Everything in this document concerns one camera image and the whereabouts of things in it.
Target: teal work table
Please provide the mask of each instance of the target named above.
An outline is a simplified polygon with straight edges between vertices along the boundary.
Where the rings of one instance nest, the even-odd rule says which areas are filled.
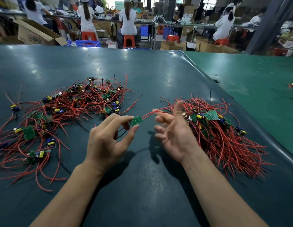
[[[293,154],[293,57],[185,54]]]

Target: woman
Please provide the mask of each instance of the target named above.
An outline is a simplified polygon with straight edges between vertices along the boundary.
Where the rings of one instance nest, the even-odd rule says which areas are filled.
[[[122,28],[117,30],[118,48],[123,48],[123,36],[133,35],[135,38],[135,45],[141,42],[140,27],[135,26],[137,20],[136,11],[132,9],[131,0],[124,0],[124,9],[120,11],[119,21],[123,22]]]
[[[137,13],[141,13],[141,9],[139,8],[139,3],[137,0],[134,0],[134,8],[133,10],[135,10]]]
[[[228,7],[224,11],[224,15],[220,17],[220,19],[214,24],[217,28],[216,32],[213,35],[213,40],[226,39],[228,37],[229,31],[231,30],[235,17],[235,5],[229,4]]]
[[[48,16],[51,16],[51,14],[43,7],[40,2],[38,2],[38,0],[26,0],[24,4],[24,9],[27,13],[27,17],[29,20],[36,21],[37,23],[52,30],[52,25],[45,21],[42,16],[42,12],[44,12]]]
[[[92,7],[89,6],[88,0],[80,1],[82,5],[78,7],[78,12],[81,17],[81,32],[94,32],[97,40],[99,40],[95,26],[92,23],[92,17],[96,18],[94,11]]]

